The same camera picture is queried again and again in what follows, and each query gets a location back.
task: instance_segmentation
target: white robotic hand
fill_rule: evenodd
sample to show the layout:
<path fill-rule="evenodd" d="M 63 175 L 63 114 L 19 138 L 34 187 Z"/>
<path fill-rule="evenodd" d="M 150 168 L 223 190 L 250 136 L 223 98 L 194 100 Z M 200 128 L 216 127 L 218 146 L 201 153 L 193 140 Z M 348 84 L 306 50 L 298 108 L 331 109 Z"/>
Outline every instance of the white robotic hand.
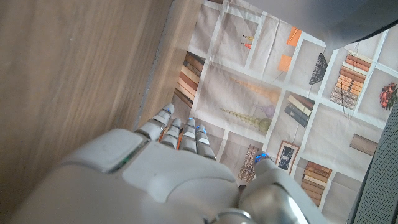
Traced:
<path fill-rule="evenodd" d="M 64 158 L 11 223 L 326 223 L 301 187 L 268 159 L 239 193 L 203 125 L 163 107 L 134 133 L 114 129 Z"/>

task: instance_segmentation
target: framed picture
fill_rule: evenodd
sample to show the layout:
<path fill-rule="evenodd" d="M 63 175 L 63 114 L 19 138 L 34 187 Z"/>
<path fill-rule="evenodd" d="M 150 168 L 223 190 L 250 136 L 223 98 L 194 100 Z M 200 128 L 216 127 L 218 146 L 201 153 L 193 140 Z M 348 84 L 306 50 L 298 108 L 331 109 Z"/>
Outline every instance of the framed picture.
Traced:
<path fill-rule="evenodd" d="M 290 174 L 292 171 L 293 162 L 296 159 L 299 150 L 299 146 L 293 145 L 287 141 L 282 141 L 275 164 Z"/>

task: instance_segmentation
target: stack of books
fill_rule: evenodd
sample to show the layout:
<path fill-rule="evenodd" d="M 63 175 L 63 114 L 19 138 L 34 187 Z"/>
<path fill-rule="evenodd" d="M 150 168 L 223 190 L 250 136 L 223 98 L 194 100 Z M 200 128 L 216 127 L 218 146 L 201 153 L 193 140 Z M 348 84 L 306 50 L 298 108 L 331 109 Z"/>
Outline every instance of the stack of books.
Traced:
<path fill-rule="evenodd" d="M 243 166 L 238 174 L 238 179 L 245 180 L 250 183 L 254 178 L 254 156 L 260 149 L 252 145 L 249 146 L 244 158 Z"/>
<path fill-rule="evenodd" d="M 197 93 L 204 61 L 187 52 L 174 93 L 190 108 Z"/>
<path fill-rule="evenodd" d="M 290 94 L 287 100 L 289 104 L 286 106 L 285 112 L 305 128 L 315 102 L 294 93 Z"/>
<path fill-rule="evenodd" d="M 340 68 L 330 101 L 353 110 L 372 62 L 370 58 L 350 50 Z"/>
<path fill-rule="evenodd" d="M 331 169 L 314 162 L 308 162 L 304 170 L 301 187 L 318 207 L 331 172 Z"/>

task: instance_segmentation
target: white shelf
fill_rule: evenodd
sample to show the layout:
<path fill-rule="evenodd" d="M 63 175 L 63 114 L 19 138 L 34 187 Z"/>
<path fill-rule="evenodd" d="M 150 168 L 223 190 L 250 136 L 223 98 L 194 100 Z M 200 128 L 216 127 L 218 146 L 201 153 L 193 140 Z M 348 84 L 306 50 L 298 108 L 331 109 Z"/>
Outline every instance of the white shelf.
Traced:
<path fill-rule="evenodd" d="M 264 20 L 268 17 L 267 14 L 265 12 L 263 12 L 263 14 L 261 16 L 256 16 L 256 15 L 248 13 L 246 11 L 239 10 L 238 7 L 230 7 L 229 3 L 226 2 L 226 1 L 224 1 L 222 7 L 220 5 L 216 6 L 213 3 L 209 3 L 208 1 L 205 3 L 205 5 L 213 8 L 213 9 L 221 10 L 221 13 L 220 13 L 219 18 L 218 18 L 217 23 L 216 23 L 215 32 L 213 33 L 213 36 L 211 38 L 211 42 L 210 42 L 210 46 L 209 46 L 209 49 L 208 49 L 208 53 L 207 53 L 207 55 L 205 57 L 206 64 L 205 64 L 205 67 L 203 69 L 203 73 L 202 73 L 202 76 L 201 76 L 201 81 L 200 81 L 199 86 L 198 86 L 197 95 L 195 97 L 195 100 L 194 100 L 194 103 L 193 103 L 193 106 L 192 106 L 191 116 L 196 116 L 196 117 L 198 117 L 198 118 L 200 118 L 200 119 L 202 119 L 204 121 L 213 123 L 214 125 L 217 125 L 217 126 L 219 126 L 221 128 L 225 128 L 225 130 L 232 131 L 232 132 L 234 132 L 236 134 L 239 134 L 239 135 L 242 135 L 242 136 L 244 136 L 246 138 L 262 142 L 263 143 L 263 150 L 266 150 L 269 147 L 270 139 L 271 139 L 272 133 L 275 130 L 277 122 L 279 122 L 280 114 L 284 113 L 284 107 L 282 106 L 282 103 L 284 102 L 284 99 L 286 98 L 287 92 L 296 93 L 298 95 L 305 96 L 305 97 L 307 97 L 307 98 L 309 98 L 311 100 L 315 100 L 313 111 L 312 111 L 312 114 L 311 114 L 310 119 L 308 121 L 307 127 L 305 128 L 305 131 L 304 131 L 304 134 L 303 134 L 303 139 L 302 139 L 302 144 L 300 146 L 300 150 L 299 150 L 299 152 L 297 154 L 297 157 L 295 159 L 291 175 L 295 174 L 296 165 L 297 165 L 298 161 L 300 160 L 300 158 L 303 158 L 303 159 L 306 159 L 306 160 L 321 164 L 321 165 L 326 166 L 326 167 L 334 167 L 335 166 L 335 163 L 333 161 L 330 161 L 330 162 L 326 161 L 325 162 L 324 160 L 320 159 L 317 156 L 313 156 L 313 155 L 311 155 L 309 153 L 305 153 L 305 148 L 306 148 L 306 145 L 307 145 L 308 137 L 309 137 L 309 135 L 311 133 L 311 129 L 312 129 L 312 126 L 313 126 L 313 121 L 314 121 L 314 119 L 315 119 L 315 117 L 317 115 L 317 111 L 318 111 L 318 107 L 319 106 L 323 106 L 324 105 L 324 106 L 327 106 L 327 107 L 332 108 L 334 110 L 337 110 L 339 112 L 345 113 L 344 116 L 347 117 L 348 119 L 356 118 L 356 119 L 358 119 L 360 121 L 363 121 L 363 122 L 366 122 L 366 123 L 368 123 L 370 125 L 373 125 L 374 127 L 377 127 L 379 129 L 383 129 L 384 128 L 384 126 L 386 124 L 385 121 L 380 120 L 380 119 L 374 119 L 374 117 L 372 117 L 372 116 L 370 116 L 368 114 L 364 114 L 360 110 L 360 105 L 361 105 L 361 102 L 363 101 L 363 98 L 365 97 L 364 94 L 366 92 L 366 89 L 367 89 L 367 87 L 369 85 L 369 81 L 370 81 L 370 79 L 371 79 L 371 77 L 373 75 L 373 71 L 375 69 L 378 69 L 380 71 L 386 72 L 386 73 L 390 74 L 391 76 L 393 76 L 395 78 L 398 78 L 398 71 L 397 70 L 391 69 L 390 67 L 385 66 L 384 64 L 382 64 L 380 62 L 377 62 L 379 60 L 379 56 L 381 54 L 382 47 L 383 47 L 383 45 L 385 43 L 385 40 L 386 40 L 386 37 L 387 37 L 387 34 L 388 34 L 388 30 L 383 32 L 380 35 L 377 35 L 376 37 L 374 37 L 373 39 L 371 39 L 371 40 L 369 40 L 367 42 L 365 41 L 365 42 L 361 42 L 359 44 L 359 46 L 361 47 L 360 50 L 362 49 L 362 51 L 365 52 L 364 53 L 365 55 L 370 55 L 369 57 L 373 58 L 374 63 L 372 63 L 371 68 L 369 69 L 368 77 L 365 80 L 363 89 L 361 91 L 361 95 L 358 98 L 358 102 L 356 104 L 355 109 L 354 110 L 350 110 L 348 108 L 343 108 L 341 105 L 338 105 L 336 103 L 331 102 L 329 100 L 329 97 L 330 97 L 330 93 L 331 93 L 331 88 L 330 87 L 331 87 L 331 85 L 334 86 L 335 83 L 336 83 L 335 81 L 337 81 L 338 71 L 340 70 L 341 63 L 342 63 L 343 59 L 345 59 L 345 57 L 346 57 L 346 54 L 347 54 L 346 51 L 347 51 L 347 49 L 352 48 L 352 46 L 354 46 L 354 45 L 350 45 L 350 46 L 346 47 L 345 49 L 341 49 L 341 51 L 339 51 L 339 50 L 333 51 L 333 54 L 332 54 L 331 59 L 330 59 L 330 61 L 328 63 L 328 67 L 327 67 L 325 76 L 324 76 L 324 78 L 323 78 L 323 80 L 321 82 L 321 85 L 319 87 L 319 90 L 318 91 L 308 91 L 305 88 L 303 88 L 302 86 L 296 85 L 293 82 L 293 80 L 292 80 L 292 75 L 297 75 L 295 73 L 295 66 L 296 66 L 296 63 L 298 62 L 297 58 L 298 58 L 299 53 L 300 53 L 300 51 L 301 51 L 301 49 L 303 47 L 303 42 L 305 42 L 305 43 L 306 42 L 310 42 L 312 44 L 319 45 L 320 47 L 325 47 L 325 43 L 324 42 L 322 42 L 322 41 L 320 41 L 320 40 L 318 40 L 318 39 L 316 39 L 316 38 L 314 38 L 314 37 L 302 32 L 302 35 L 299 38 L 297 47 L 295 48 L 295 51 L 293 53 L 289 71 L 286 73 L 284 80 L 268 79 L 268 73 L 266 71 L 267 67 L 265 68 L 264 72 L 255 72 L 254 70 L 251 70 L 249 68 L 250 64 L 251 64 L 251 60 L 252 60 L 253 54 L 254 54 L 254 51 L 256 50 L 256 46 L 258 46 L 256 44 L 257 44 L 257 41 L 259 39 L 261 30 L 263 28 Z M 252 49 L 249 52 L 249 56 L 247 57 L 246 63 L 244 64 L 244 66 L 237 65 L 236 63 L 233 63 L 233 62 L 231 62 L 229 60 L 226 60 L 225 58 L 212 57 L 211 56 L 211 53 L 213 51 L 213 47 L 214 47 L 216 38 L 218 36 L 218 31 L 219 31 L 220 26 L 221 26 L 221 21 L 223 20 L 223 17 L 224 17 L 225 13 L 230 13 L 230 14 L 233 14 L 233 15 L 238 16 L 240 18 L 243 18 L 243 19 L 246 19 L 246 20 L 249 20 L 249 21 L 252 21 L 252 22 L 256 22 L 256 23 L 259 24 L 257 29 L 256 29 L 256 33 L 254 35 L 255 41 L 253 42 Z M 249 128 L 246 128 L 246 129 L 242 128 L 244 125 L 248 125 L 248 124 L 244 123 L 243 121 L 242 121 L 243 124 L 239 127 L 237 125 L 229 125 L 228 123 L 225 123 L 225 122 L 223 122 L 221 120 L 220 121 L 209 120 L 209 119 L 205 118 L 206 116 L 202 116 L 202 114 L 200 114 L 200 113 L 199 114 L 195 113 L 197 101 L 198 101 L 199 96 L 200 96 L 200 90 L 202 88 L 202 83 L 203 83 L 203 80 L 205 78 L 206 69 L 209 66 L 209 63 L 214 65 L 214 66 L 216 66 L 216 67 L 218 67 L 220 65 L 221 67 L 237 71 L 239 73 L 242 73 L 242 74 L 247 75 L 249 77 L 253 77 L 255 79 L 261 80 L 261 81 L 263 81 L 265 83 L 271 84 L 273 86 L 276 86 L 276 87 L 279 87 L 279 88 L 282 89 L 280 97 L 279 97 L 278 104 L 276 105 L 276 108 L 275 108 L 276 111 L 275 111 L 274 118 L 272 119 L 270 128 L 269 128 L 267 134 L 265 135 L 265 137 L 258 130 L 255 131 L 255 130 L 249 129 Z M 341 173 L 345 172 L 344 170 L 333 169 L 333 173 L 334 174 L 336 174 L 336 172 L 339 172 L 339 171 L 341 171 Z M 354 179 L 356 179 L 358 181 L 362 181 L 362 179 L 361 179 L 361 177 L 359 175 L 354 176 L 352 178 L 354 178 Z M 328 188 L 325 189 L 325 192 L 324 192 L 324 194 L 322 196 L 320 210 L 323 207 L 324 201 L 326 199 L 326 195 L 327 195 L 328 190 L 330 188 L 330 183 L 329 182 L 328 182 Z"/>

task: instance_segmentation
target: orange box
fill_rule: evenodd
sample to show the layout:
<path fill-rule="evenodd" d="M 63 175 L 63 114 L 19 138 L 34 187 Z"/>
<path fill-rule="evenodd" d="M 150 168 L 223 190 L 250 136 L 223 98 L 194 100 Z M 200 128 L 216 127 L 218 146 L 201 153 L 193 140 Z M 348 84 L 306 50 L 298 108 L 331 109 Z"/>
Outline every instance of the orange box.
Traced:
<path fill-rule="evenodd" d="M 279 65 L 278 65 L 278 70 L 287 72 L 289 70 L 291 62 L 292 62 L 292 58 L 291 57 L 289 57 L 287 55 L 282 55 L 282 58 L 280 58 L 280 62 L 279 62 Z"/>

